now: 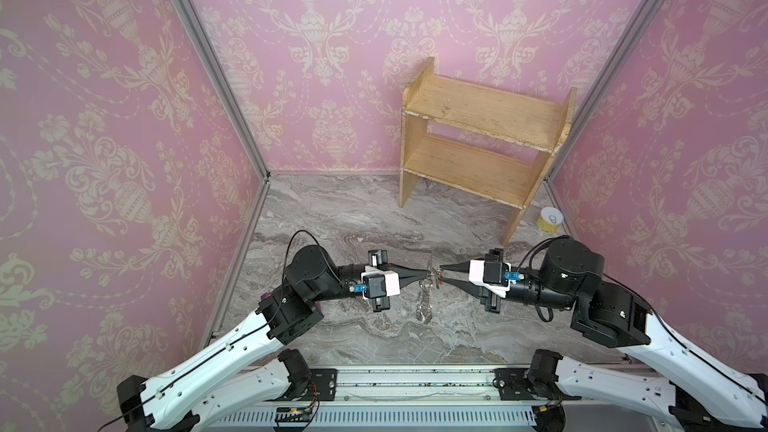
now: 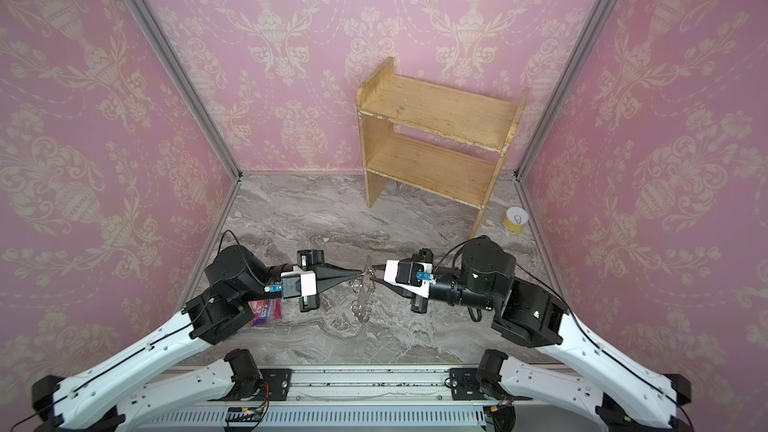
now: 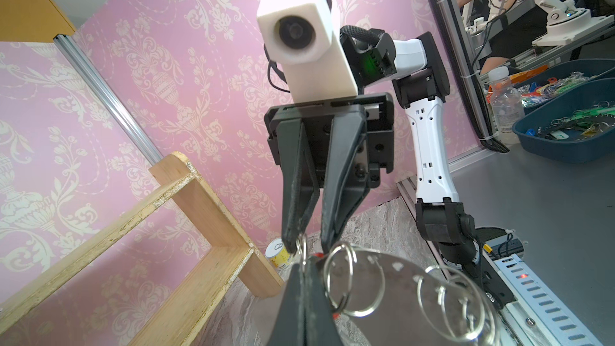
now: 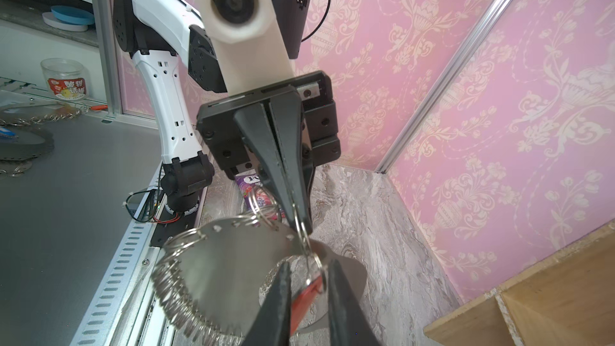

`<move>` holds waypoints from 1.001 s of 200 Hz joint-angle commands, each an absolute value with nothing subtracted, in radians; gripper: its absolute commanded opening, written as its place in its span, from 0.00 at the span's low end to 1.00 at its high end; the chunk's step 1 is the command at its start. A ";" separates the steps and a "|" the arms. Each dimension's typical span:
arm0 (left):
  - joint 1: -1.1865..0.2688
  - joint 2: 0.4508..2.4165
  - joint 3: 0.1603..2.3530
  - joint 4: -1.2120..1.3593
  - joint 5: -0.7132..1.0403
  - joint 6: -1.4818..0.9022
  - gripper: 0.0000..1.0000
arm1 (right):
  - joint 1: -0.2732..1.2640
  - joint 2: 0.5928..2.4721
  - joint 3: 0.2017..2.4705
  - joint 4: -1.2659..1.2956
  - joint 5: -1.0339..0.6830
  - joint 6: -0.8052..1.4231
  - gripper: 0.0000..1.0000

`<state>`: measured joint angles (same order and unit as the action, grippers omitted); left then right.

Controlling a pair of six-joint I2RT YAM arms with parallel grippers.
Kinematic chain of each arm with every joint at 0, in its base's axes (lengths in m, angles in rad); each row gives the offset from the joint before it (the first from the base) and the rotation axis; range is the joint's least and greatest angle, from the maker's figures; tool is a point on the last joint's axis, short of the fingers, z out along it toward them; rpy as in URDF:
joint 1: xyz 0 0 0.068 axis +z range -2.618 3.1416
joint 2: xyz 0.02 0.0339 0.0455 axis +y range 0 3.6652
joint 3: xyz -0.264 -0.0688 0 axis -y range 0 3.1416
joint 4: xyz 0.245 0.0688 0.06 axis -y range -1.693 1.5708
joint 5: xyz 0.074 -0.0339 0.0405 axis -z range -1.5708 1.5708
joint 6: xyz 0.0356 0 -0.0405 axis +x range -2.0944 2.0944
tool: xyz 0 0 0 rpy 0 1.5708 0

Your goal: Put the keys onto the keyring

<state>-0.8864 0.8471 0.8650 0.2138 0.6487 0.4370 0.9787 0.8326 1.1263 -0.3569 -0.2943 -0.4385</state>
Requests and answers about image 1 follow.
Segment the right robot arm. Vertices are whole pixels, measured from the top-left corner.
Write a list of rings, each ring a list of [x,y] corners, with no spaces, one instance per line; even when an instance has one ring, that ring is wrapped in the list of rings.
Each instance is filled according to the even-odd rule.
[[[531,394],[554,402],[589,398],[655,418],[683,431],[764,431],[767,377],[739,372],[670,327],[631,288],[603,274],[604,258],[562,235],[534,246],[518,265],[501,249],[484,257],[439,267],[443,277],[496,313],[502,301],[535,308],[550,322],[557,311],[572,314],[583,338],[636,359],[656,377],[588,366],[561,353],[534,353],[525,382]]]

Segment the metal key ring plate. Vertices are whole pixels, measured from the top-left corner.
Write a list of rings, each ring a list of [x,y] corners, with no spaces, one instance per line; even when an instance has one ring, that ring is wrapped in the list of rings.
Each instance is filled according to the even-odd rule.
[[[418,320],[428,325],[433,319],[433,307],[431,303],[432,292],[440,287],[438,269],[433,265],[433,257],[427,262],[427,277],[419,281],[419,296],[417,299],[416,314]]]

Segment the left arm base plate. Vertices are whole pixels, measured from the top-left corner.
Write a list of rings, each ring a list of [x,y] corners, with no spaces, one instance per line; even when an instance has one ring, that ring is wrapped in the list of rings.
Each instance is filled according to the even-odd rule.
[[[310,375],[292,381],[287,392],[282,396],[287,401],[333,401],[339,371],[336,368],[311,368]]]

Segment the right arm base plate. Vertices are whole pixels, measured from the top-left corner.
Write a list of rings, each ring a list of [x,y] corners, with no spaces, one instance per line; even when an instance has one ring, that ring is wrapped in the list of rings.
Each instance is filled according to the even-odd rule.
[[[533,386],[527,379],[527,369],[502,367],[493,370],[493,387],[501,401],[526,401],[538,399]]]

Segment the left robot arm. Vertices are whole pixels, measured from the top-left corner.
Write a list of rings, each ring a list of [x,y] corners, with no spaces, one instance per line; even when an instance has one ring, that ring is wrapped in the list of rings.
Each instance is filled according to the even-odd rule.
[[[156,376],[117,387],[118,423],[128,431],[204,431],[258,402],[297,400],[312,372],[290,343],[323,318],[321,305],[362,296],[376,312],[427,269],[392,264],[374,250],[365,264],[337,266],[318,243],[286,256],[278,287],[232,330]]]

